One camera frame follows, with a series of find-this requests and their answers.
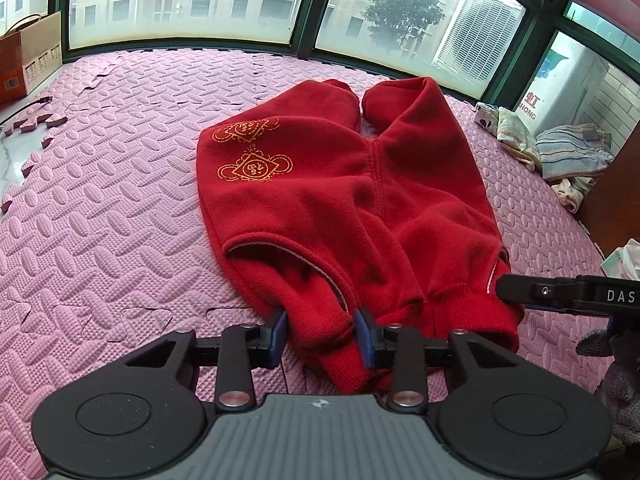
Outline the red fleece trousers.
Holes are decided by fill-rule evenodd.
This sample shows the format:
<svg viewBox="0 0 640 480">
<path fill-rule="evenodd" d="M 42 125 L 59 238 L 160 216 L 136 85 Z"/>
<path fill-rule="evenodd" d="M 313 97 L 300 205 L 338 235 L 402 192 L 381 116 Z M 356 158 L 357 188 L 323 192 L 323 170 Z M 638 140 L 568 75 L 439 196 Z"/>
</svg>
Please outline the red fleece trousers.
<svg viewBox="0 0 640 480">
<path fill-rule="evenodd" d="M 468 140 L 431 78 L 357 96 L 307 80 L 204 129 L 201 211 L 222 273 L 260 316 L 282 307 L 299 359 L 353 394 L 367 370 L 355 311 L 428 338 L 463 328 L 518 348 L 524 310 L 496 281 L 510 270 Z"/>
</svg>

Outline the brown cardboard box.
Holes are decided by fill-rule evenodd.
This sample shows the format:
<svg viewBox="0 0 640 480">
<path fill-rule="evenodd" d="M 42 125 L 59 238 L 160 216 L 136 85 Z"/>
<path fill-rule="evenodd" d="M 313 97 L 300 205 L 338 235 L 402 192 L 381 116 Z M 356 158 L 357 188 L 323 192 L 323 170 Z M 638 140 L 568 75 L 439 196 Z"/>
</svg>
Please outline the brown cardboard box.
<svg viewBox="0 0 640 480">
<path fill-rule="evenodd" d="M 22 18 L 1 37 L 0 103 L 24 98 L 61 66 L 61 13 Z"/>
</svg>

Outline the brown wooden cabinet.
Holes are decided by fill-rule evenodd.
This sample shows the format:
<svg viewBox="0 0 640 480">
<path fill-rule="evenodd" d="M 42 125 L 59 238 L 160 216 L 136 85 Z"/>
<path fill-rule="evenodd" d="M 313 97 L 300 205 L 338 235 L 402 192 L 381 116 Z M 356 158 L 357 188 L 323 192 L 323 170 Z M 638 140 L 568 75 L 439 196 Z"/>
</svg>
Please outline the brown wooden cabinet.
<svg viewBox="0 0 640 480">
<path fill-rule="evenodd" d="M 577 213 L 594 244 L 607 257 L 640 235 L 640 132 L 636 125 Z"/>
</svg>

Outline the striped folded cloth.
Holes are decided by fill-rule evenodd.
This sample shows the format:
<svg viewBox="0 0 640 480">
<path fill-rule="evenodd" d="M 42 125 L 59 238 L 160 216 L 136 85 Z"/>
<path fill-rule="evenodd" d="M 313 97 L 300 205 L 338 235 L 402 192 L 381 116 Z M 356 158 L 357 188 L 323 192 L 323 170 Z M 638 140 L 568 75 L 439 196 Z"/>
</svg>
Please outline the striped folded cloth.
<svg viewBox="0 0 640 480">
<path fill-rule="evenodd" d="M 611 135 L 596 125 L 560 125 L 539 133 L 536 148 L 546 181 L 600 177 L 614 159 Z"/>
</svg>

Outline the loose pink foam pieces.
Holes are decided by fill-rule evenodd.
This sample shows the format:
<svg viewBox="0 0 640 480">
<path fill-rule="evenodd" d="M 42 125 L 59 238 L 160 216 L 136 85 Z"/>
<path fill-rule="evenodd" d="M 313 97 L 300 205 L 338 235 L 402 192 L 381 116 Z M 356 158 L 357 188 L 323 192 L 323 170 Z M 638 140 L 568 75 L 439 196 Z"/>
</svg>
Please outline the loose pink foam pieces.
<svg viewBox="0 0 640 480">
<path fill-rule="evenodd" d="M 1 141 L 42 148 L 49 142 L 52 131 L 64 126 L 66 122 L 68 117 L 58 113 L 14 117 L 1 125 Z"/>
</svg>

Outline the tissue packet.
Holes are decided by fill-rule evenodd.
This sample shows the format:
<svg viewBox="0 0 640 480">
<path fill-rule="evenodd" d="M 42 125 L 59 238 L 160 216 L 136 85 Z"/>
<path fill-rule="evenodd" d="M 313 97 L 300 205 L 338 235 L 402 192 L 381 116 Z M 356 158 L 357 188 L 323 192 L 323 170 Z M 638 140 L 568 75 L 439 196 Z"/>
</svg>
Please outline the tissue packet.
<svg viewBox="0 0 640 480">
<path fill-rule="evenodd" d="M 601 263 L 601 269 L 608 278 L 640 280 L 640 243 L 631 238 L 627 244 L 617 247 Z"/>
</svg>

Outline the floral patterned cloth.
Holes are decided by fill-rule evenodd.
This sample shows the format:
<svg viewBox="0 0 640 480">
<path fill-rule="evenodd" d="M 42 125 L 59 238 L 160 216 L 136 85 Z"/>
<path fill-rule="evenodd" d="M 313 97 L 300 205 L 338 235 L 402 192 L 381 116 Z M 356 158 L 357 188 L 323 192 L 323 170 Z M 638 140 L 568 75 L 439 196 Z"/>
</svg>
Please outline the floral patterned cloth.
<svg viewBox="0 0 640 480">
<path fill-rule="evenodd" d="M 502 148 L 531 172 L 541 170 L 535 137 L 517 114 L 499 106 L 478 102 L 474 122 L 494 136 Z"/>
</svg>

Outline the white air conditioner unit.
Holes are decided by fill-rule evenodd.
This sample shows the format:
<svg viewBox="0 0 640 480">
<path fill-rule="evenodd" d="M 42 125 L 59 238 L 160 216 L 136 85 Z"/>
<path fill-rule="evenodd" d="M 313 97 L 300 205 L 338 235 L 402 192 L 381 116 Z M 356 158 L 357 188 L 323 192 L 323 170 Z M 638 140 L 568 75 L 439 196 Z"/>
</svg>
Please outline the white air conditioner unit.
<svg viewBox="0 0 640 480">
<path fill-rule="evenodd" d="M 461 0 L 434 62 L 466 84 L 486 86 L 510 46 L 524 9 L 506 0 Z"/>
</svg>

